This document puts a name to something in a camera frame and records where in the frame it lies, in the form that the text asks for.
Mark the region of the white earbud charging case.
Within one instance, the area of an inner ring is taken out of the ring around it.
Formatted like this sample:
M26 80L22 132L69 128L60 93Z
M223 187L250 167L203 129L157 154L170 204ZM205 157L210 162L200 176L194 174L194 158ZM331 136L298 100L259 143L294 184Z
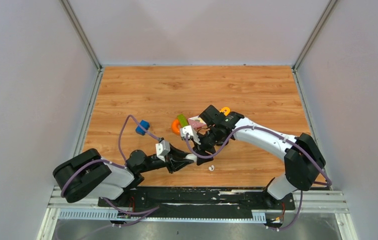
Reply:
M192 153L187 154L187 155L185 156L185 159L186 159L186 160L190 160L190 161L192 161L192 162L194 162L194 163L196 163L196 162L198 161L198 157L197 157L196 155L192 154Z

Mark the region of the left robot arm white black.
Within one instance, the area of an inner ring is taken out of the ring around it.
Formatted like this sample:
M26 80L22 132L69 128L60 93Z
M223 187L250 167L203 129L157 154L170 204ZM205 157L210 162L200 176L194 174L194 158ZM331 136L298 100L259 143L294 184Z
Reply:
M108 198L117 206L126 206L130 201L128 190L144 181L143 173L165 168L174 173L197 162L197 157L175 147L165 153L147 155L134 150L124 166L110 162L91 148L57 166L52 175L61 189L61 197L68 203L86 197Z

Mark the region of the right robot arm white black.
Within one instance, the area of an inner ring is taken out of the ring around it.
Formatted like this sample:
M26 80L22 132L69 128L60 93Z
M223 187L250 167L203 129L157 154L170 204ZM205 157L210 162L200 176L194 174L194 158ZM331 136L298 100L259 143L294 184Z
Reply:
M319 175L324 175L326 165L318 145L307 133L299 136L278 132L255 123L235 111L223 113L213 105L208 106L199 117L207 126L205 133L184 133L185 142L192 141L192 151L199 162L212 160L229 140L254 145L279 158L285 172L273 178L265 187L263 204L275 209L283 198L296 191L309 191L317 184Z

